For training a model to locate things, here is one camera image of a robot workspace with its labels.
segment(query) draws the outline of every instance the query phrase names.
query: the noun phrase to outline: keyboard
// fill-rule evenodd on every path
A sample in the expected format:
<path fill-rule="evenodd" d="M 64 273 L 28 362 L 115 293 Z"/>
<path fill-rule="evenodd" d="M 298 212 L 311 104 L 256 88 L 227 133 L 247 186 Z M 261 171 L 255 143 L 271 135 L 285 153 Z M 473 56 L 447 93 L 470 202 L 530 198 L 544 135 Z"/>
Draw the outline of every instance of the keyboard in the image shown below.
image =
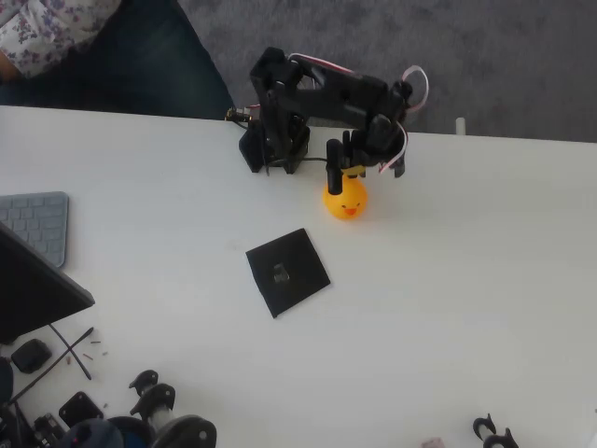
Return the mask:
<path fill-rule="evenodd" d="M 0 223 L 56 267 L 64 264 L 67 218 L 66 193 L 0 196 Z"/>

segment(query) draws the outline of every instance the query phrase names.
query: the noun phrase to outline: black bracket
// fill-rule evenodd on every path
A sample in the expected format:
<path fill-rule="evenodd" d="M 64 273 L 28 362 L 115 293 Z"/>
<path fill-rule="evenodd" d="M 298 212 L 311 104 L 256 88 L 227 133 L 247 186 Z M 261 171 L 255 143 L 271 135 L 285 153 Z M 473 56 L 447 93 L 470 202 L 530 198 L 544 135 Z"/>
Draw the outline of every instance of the black bracket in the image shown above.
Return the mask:
<path fill-rule="evenodd" d="M 514 441 L 509 428 L 506 428 L 506 435 L 504 436 L 492 435 L 485 439 L 483 448 L 493 448 L 494 446 L 503 446 L 504 448 L 519 448 L 519 445 Z"/>
<path fill-rule="evenodd" d="M 152 385 L 145 389 L 137 404 L 131 409 L 131 415 L 139 413 L 144 422 L 147 421 L 153 412 L 160 406 L 165 406 L 168 409 L 174 407 L 174 399 L 176 393 L 171 385 Z"/>
<path fill-rule="evenodd" d="M 488 428 L 492 432 L 492 434 L 497 433 L 497 429 L 495 429 L 495 423 L 493 422 L 492 416 L 490 414 L 487 414 L 487 418 L 480 417 L 475 419 L 475 421 L 473 422 L 473 431 L 475 431 L 477 437 L 479 437 L 481 441 L 483 441 L 483 438 L 481 437 L 480 433 L 481 427 Z"/>
<path fill-rule="evenodd" d="M 156 371 L 142 371 L 137 377 L 129 384 L 129 389 L 133 387 L 137 391 L 137 395 L 141 397 L 144 391 L 150 388 L 152 385 L 158 383 L 158 373 Z"/>

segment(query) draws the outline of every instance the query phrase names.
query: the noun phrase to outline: floor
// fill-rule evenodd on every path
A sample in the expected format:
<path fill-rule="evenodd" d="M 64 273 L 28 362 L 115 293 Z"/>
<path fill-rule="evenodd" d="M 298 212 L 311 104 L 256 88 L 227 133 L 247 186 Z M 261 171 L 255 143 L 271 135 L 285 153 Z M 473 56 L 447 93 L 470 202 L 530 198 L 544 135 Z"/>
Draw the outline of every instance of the floor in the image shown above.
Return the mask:
<path fill-rule="evenodd" d="M 248 73 L 273 46 L 388 82 L 421 65 L 431 91 L 411 131 L 465 117 L 469 134 L 597 142 L 595 0 L 180 2 L 237 105 L 255 101 Z"/>

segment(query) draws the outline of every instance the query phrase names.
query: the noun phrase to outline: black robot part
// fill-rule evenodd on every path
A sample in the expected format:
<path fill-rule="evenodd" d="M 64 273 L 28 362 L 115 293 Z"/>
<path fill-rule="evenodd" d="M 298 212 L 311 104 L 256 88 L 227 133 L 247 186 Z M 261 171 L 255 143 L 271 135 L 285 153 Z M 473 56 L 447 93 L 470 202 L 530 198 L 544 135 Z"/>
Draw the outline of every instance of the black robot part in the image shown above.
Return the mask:
<path fill-rule="evenodd" d="M 317 89 L 300 89 L 310 77 Z M 339 70 L 309 58 L 286 58 L 281 49 L 268 48 L 251 70 L 259 99 L 259 118 L 249 122 L 239 148 L 252 172 L 263 166 L 297 171 L 307 155 L 311 117 L 342 121 L 355 128 L 342 143 L 327 147 L 328 189 L 340 194 L 341 170 L 387 163 L 399 154 L 406 135 L 399 125 L 406 117 L 412 87 L 405 81 L 392 86 L 375 77 Z M 404 174 L 404 154 L 392 163 L 395 176 Z"/>

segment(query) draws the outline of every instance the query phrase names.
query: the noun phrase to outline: cable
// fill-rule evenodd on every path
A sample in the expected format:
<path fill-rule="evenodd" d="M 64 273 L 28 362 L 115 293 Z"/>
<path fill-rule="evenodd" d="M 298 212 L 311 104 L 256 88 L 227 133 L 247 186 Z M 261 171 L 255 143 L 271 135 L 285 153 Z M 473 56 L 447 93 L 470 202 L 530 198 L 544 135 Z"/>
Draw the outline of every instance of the cable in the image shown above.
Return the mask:
<path fill-rule="evenodd" d="M 85 331 L 85 333 L 83 333 L 83 336 L 81 336 L 80 338 L 78 338 L 75 343 L 73 343 L 72 345 L 68 345 L 68 349 L 62 353 L 58 359 L 56 359 L 54 362 L 52 362 L 52 364 L 45 369 L 44 371 L 42 371 L 39 376 L 37 378 L 35 378 L 31 383 L 29 383 L 21 392 L 19 392 L 17 395 L 15 395 L 9 402 L 8 402 L 8 406 L 14 404 L 17 402 L 18 399 L 20 399 L 23 395 L 25 395 L 27 392 L 29 392 L 29 390 L 31 390 L 31 388 L 37 384 L 37 382 L 39 380 L 41 380 L 44 376 L 46 376 L 49 371 L 51 371 L 54 367 L 56 367 L 56 365 L 62 360 L 63 357 L 65 357 L 66 355 L 68 355 L 69 353 L 71 353 L 71 350 L 73 349 L 73 347 L 75 345 L 77 345 L 78 343 L 80 343 L 81 341 L 83 341 L 85 338 L 87 338 L 90 334 L 93 333 L 93 327 L 91 327 L 90 329 L 88 329 L 87 331 Z"/>
<path fill-rule="evenodd" d="M 64 345 L 66 345 L 68 347 L 68 342 L 62 337 L 60 332 L 58 330 L 56 330 L 56 328 L 52 324 L 49 324 L 49 327 L 54 330 L 54 332 L 58 335 L 58 337 L 64 343 Z M 76 353 L 73 350 L 70 350 L 70 352 L 73 354 L 73 358 L 78 363 L 80 368 L 83 370 L 83 373 L 85 373 L 85 376 L 87 376 L 87 379 L 91 380 L 90 371 L 87 370 L 87 368 L 83 365 L 83 363 L 81 362 L 81 360 L 78 358 L 78 356 L 76 355 Z"/>
<path fill-rule="evenodd" d="M 271 161 L 270 163 L 268 163 L 268 166 L 273 166 L 274 163 L 281 163 L 284 161 L 292 161 L 292 159 L 278 159 L 276 161 Z M 325 162 L 327 162 L 327 159 L 324 159 L 323 157 L 305 157 L 303 159 L 300 159 L 300 161 L 325 161 Z"/>
<path fill-rule="evenodd" d="M 234 124 L 236 124 L 239 128 L 243 128 L 244 130 L 248 130 L 249 128 L 246 126 L 242 126 L 241 123 L 239 123 L 238 121 L 232 121 Z"/>
<path fill-rule="evenodd" d="M 384 166 L 380 167 L 380 174 L 382 174 L 385 170 L 387 170 L 392 163 L 400 159 L 404 153 L 407 151 L 407 146 L 409 145 L 409 133 L 407 133 L 406 129 L 397 121 L 396 124 L 400 126 L 402 133 L 404 134 L 404 143 L 402 144 L 402 149 L 398 152 L 390 161 L 388 161 Z"/>
<path fill-rule="evenodd" d="M 406 71 L 404 72 L 404 74 L 402 75 L 402 80 L 406 81 L 407 77 L 409 77 L 410 75 L 412 75 L 415 72 L 421 72 L 425 78 L 425 95 L 423 95 L 423 99 L 421 100 L 420 103 L 409 107 L 409 109 L 408 109 L 409 112 L 416 112 L 417 110 L 420 110 L 427 102 L 427 97 L 429 96 L 429 78 L 427 77 L 427 74 L 425 73 L 425 71 L 419 65 L 413 65 L 413 66 L 407 68 Z"/>
<path fill-rule="evenodd" d="M 337 65 L 336 63 L 331 63 L 330 61 L 326 61 L 325 59 L 314 58 L 313 56 L 309 56 L 306 54 L 301 53 L 290 53 L 287 57 L 288 61 L 292 61 L 293 58 L 300 57 L 306 59 L 307 61 L 311 61 L 312 63 L 318 63 L 319 65 L 323 65 L 328 68 L 334 68 L 336 70 L 340 70 L 344 73 L 354 73 L 353 70 L 350 68 L 342 67 L 341 65 Z"/>

